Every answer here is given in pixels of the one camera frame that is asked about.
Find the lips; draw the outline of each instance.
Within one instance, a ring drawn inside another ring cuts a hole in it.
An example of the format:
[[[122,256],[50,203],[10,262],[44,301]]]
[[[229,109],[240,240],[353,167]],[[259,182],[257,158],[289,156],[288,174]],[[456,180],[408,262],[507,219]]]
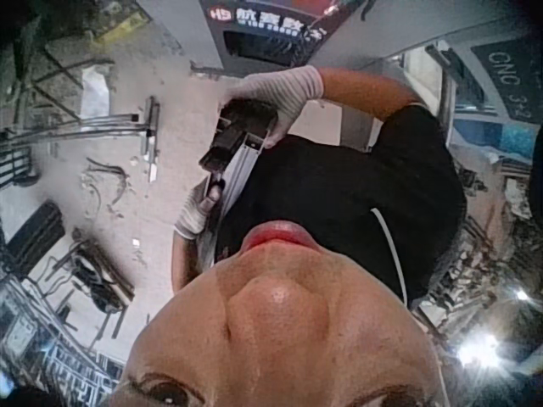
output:
[[[239,253],[246,253],[252,248],[277,240],[320,251],[315,239],[302,226],[286,220],[274,220],[251,229]]]

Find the black t-shirt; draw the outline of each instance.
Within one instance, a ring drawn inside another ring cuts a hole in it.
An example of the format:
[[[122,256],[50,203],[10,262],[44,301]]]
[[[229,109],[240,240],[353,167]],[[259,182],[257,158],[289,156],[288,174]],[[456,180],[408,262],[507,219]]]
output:
[[[384,124],[371,153],[287,136],[258,159],[219,230],[216,257],[235,254],[251,228],[269,220],[302,225],[401,297],[377,218],[386,220],[410,300],[428,280],[463,217],[465,197],[438,121],[409,106]]]

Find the sign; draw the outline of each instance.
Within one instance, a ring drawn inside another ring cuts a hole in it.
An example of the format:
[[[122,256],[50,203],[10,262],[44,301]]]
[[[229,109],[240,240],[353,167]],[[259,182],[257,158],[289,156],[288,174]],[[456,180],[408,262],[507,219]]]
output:
[[[260,30],[273,31],[285,36],[303,35],[306,41],[320,42],[327,35],[323,28],[310,28],[305,23],[289,16],[257,11],[252,8],[236,8],[235,12],[222,6],[209,9],[209,16],[217,21],[236,21],[239,25],[246,25]]]
[[[543,122],[543,78],[540,39],[534,36],[472,48],[511,119]]]
[[[210,13],[210,17],[213,20],[223,21],[223,22],[234,20],[232,11],[230,11],[228,8],[224,8],[221,6],[215,6],[215,7],[210,8],[209,13]]]

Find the red sign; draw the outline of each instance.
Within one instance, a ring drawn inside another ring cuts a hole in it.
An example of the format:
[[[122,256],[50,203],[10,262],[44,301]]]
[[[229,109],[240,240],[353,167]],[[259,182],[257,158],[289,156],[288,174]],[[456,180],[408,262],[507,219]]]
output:
[[[233,12],[230,11],[228,8],[224,8],[221,6],[215,6],[210,8],[209,13],[210,17],[213,20],[225,22],[234,20]]]

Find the mouth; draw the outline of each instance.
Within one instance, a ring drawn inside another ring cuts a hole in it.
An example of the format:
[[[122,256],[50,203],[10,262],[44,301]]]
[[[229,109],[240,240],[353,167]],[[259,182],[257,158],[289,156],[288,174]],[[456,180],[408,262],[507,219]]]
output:
[[[320,246],[302,226],[286,220],[263,223],[250,230],[242,243],[240,254],[272,241],[291,243],[320,252]]]

